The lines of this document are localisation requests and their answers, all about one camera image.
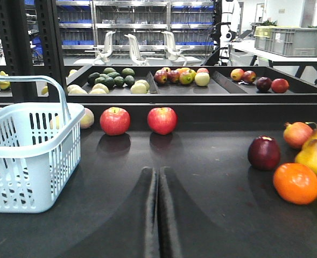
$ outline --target avocado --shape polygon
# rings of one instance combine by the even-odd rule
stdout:
[[[106,67],[104,70],[103,70],[103,73],[104,74],[109,74],[109,73],[112,73],[113,71],[116,71],[114,68],[112,67]]]
[[[132,68],[124,68],[121,71],[121,75],[122,75],[122,77],[126,77],[128,75],[134,76],[135,75],[135,71]]]
[[[135,83],[135,78],[132,75],[126,76],[124,80],[129,87],[131,87]]]
[[[98,78],[95,79],[95,84],[98,84],[98,83],[104,84],[106,79],[107,78],[104,78],[104,77],[98,77]]]
[[[107,74],[100,74],[100,77],[108,78],[109,76]]]
[[[95,84],[95,79],[98,78],[100,76],[100,73],[92,73],[88,76],[88,79],[87,79],[87,82],[90,84],[90,85],[94,85]]]
[[[115,81],[112,77],[105,78],[102,84],[106,85],[108,89],[112,89],[114,87]]]
[[[125,84],[125,80],[121,76],[115,77],[114,78],[114,82],[115,82],[115,85],[118,86],[118,87],[123,87],[123,85]]]
[[[115,78],[115,77],[118,77],[120,76],[119,73],[117,73],[116,71],[112,71],[111,73],[107,74],[109,77],[112,77],[112,78]]]

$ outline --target black tray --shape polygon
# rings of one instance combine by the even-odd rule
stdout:
[[[153,80],[153,74],[161,67],[136,67],[136,80],[145,78],[150,84],[150,94],[131,94],[129,89],[115,89],[107,95],[97,96],[68,96],[71,102],[80,103],[317,103],[317,86],[299,78],[282,73],[270,67],[242,67],[244,70],[253,70],[258,78],[262,76],[285,78],[289,81],[290,89],[284,94],[261,94],[255,84],[241,85],[230,78],[235,67],[207,67],[211,80],[207,87],[198,87],[195,83],[190,85],[172,84],[158,85]],[[76,74],[69,77],[70,84],[86,85],[87,76],[99,71],[97,66],[82,67]]]

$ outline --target red apple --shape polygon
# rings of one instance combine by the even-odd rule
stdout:
[[[256,88],[260,92],[268,92],[271,88],[272,80],[268,77],[261,77],[256,81]]]
[[[288,81],[283,78],[275,79],[271,84],[271,88],[275,93],[285,93],[289,87]]]
[[[280,161],[280,148],[276,140],[268,136],[259,136],[248,149],[250,164],[259,170],[272,170]]]
[[[252,70],[245,71],[242,80],[246,83],[253,83],[256,80],[256,73]]]
[[[180,73],[176,70],[171,70],[168,72],[168,81],[171,83],[177,83],[179,81]]]
[[[163,67],[161,70],[166,71],[167,73],[171,71],[170,67]]]
[[[242,76],[244,74],[244,70],[241,68],[236,68],[231,71],[230,77],[233,79],[235,82],[239,82],[242,79]]]
[[[130,114],[121,107],[110,107],[100,117],[101,128],[107,135],[125,133],[131,124]]]
[[[154,74],[154,81],[158,84],[165,84],[168,80],[168,73],[165,70],[158,70]]]
[[[205,68],[205,67],[201,67],[201,68],[199,68],[197,71],[196,71],[196,73],[210,73],[209,71],[208,71],[208,69],[207,68]]]
[[[178,122],[178,116],[170,107],[155,107],[147,115],[147,123],[155,133],[166,135],[171,133]]]

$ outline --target storage rack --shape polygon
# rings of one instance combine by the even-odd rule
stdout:
[[[65,53],[102,48],[109,30],[114,54],[128,51],[125,34],[134,34],[140,50],[163,52],[161,31],[172,31],[177,45],[189,45],[191,54],[210,49],[212,2],[57,1],[62,49]]]

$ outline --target black metal post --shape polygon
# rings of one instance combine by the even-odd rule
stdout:
[[[67,92],[62,56],[58,11],[55,0],[35,0],[40,40],[43,47],[45,75],[54,78]],[[48,86],[50,101],[58,100],[58,92]]]
[[[0,39],[6,61],[5,72],[9,75],[34,75],[23,0],[0,0]],[[15,103],[37,98],[34,82],[13,82],[11,88]]]

